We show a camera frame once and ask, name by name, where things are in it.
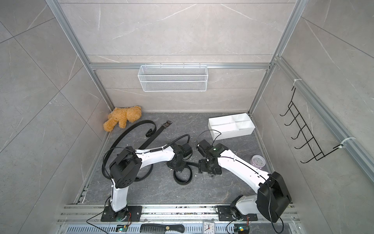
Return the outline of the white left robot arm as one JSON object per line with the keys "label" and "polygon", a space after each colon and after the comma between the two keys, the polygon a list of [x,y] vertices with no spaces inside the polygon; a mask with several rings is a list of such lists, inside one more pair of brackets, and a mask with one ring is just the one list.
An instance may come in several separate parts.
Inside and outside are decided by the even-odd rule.
{"label": "white left robot arm", "polygon": [[138,172],[143,167],[166,162],[167,166],[175,171],[182,172],[187,162],[184,158],[192,154],[189,144],[161,146],[153,149],[135,150],[126,147],[109,166],[112,181],[111,208],[119,212],[127,207],[127,194],[129,186],[134,183]]}

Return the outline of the black belt with silver buckle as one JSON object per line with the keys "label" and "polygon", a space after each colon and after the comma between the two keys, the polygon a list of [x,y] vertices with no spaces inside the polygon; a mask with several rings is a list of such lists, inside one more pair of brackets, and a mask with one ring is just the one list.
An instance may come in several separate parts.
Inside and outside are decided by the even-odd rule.
{"label": "black belt with silver buckle", "polygon": [[[175,180],[175,182],[179,185],[188,185],[189,183],[191,183],[192,181],[192,177],[193,177],[193,170],[191,167],[197,167],[199,168],[199,163],[196,163],[196,162],[186,162],[186,164],[184,164],[182,166],[182,169],[181,170],[177,170],[177,171],[173,171],[173,179]],[[187,168],[190,172],[189,174],[189,178],[187,180],[182,180],[182,179],[179,179],[178,176],[177,176],[177,172],[183,172],[183,170]]]}

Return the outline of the white compartment storage tray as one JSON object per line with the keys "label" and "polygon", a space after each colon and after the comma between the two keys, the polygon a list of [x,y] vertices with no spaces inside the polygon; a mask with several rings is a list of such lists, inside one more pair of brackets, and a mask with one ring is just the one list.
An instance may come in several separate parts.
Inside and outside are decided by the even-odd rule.
{"label": "white compartment storage tray", "polygon": [[208,128],[213,140],[251,135],[255,125],[247,113],[208,119]]}

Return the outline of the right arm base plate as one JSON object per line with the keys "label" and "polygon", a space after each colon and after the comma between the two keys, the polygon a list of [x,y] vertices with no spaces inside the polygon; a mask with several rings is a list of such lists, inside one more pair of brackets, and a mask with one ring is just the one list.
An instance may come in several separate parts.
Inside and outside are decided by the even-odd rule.
{"label": "right arm base plate", "polygon": [[231,207],[229,205],[221,205],[216,206],[215,211],[218,214],[220,221],[234,221],[239,219],[249,220],[249,221],[258,221],[258,217],[256,214],[242,214],[240,211],[234,206]]}

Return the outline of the green circuit board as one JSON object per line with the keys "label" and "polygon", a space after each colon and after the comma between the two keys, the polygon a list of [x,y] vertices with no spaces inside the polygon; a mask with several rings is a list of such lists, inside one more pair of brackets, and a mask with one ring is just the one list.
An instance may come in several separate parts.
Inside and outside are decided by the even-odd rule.
{"label": "green circuit board", "polygon": [[125,233],[128,231],[129,225],[117,225],[116,232],[118,233]]}
{"label": "green circuit board", "polygon": [[244,225],[235,224],[233,228],[234,234],[249,234],[249,227]]}

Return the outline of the small white clock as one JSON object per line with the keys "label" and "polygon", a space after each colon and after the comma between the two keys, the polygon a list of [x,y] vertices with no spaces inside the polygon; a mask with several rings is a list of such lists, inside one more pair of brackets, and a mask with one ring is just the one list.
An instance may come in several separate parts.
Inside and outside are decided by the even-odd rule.
{"label": "small white clock", "polygon": [[203,222],[203,234],[215,234],[215,223],[213,221]]}

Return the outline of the right green circuit board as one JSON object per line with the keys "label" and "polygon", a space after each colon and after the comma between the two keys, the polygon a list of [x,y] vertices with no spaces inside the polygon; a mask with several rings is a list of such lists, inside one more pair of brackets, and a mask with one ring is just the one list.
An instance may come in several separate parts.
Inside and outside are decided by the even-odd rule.
{"label": "right green circuit board", "polygon": [[249,234],[249,227],[244,225],[235,224],[233,228],[234,234]]}

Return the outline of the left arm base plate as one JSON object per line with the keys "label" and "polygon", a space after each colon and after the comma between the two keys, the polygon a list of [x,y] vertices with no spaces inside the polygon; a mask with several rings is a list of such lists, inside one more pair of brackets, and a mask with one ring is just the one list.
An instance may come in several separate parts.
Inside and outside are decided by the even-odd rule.
{"label": "left arm base plate", "polygon": [[126,206],[124,209],[115,212],[111,206],[104,208],[101,222],[126,222],[140,220],[142,214],[142,206]]}

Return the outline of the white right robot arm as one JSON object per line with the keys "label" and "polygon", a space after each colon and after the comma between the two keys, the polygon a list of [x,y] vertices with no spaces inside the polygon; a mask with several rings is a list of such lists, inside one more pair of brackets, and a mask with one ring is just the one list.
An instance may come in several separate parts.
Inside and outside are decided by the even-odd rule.
{"label": "white right robot arm", "polygon": [[286,183],[278,172],[270,174],[252,166],[221,143],[212,146],[202,140],[196,148],[204,157],[199,160],[199,172],[220,175],[222,169],[226,169],[256,193],[253,196],[239,196],[231,203],[229,213],[235,218],[260,213],[275,223],[292,202]]}

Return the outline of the brown teddy bear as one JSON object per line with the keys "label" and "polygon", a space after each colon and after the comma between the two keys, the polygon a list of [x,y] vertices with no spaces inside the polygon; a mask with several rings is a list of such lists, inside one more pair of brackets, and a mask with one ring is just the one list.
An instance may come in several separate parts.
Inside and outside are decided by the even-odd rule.
{"label": "brown teddy bear", "polygon": [[127,122],[134,123],[142,116],[142,109],[140,106],[128,108],[115,108],[109,115],[108,120],[103,124],[106,132],[111,132],[118,124],[121,129],[126,128]]}

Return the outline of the left green circuit board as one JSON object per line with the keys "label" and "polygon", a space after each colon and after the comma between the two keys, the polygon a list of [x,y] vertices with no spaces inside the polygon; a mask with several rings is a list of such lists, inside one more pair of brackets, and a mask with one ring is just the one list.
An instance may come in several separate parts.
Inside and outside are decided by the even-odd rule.
{"label": "left green circuit board", "polygon": [[129,225],[117,225],[116,232],[118,233],[125,233],[128,231]]}

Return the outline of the black comb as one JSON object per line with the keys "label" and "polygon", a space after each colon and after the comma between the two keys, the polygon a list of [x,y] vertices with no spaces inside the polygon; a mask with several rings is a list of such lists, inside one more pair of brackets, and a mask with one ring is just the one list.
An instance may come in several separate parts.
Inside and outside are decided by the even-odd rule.
{"label": "black comb", "polygon": [[140,233],[148,234],[164,234],[165,232],[185,232],[185,226],[182,224],[164,225],[164,224],[142,224],[140,227]]}

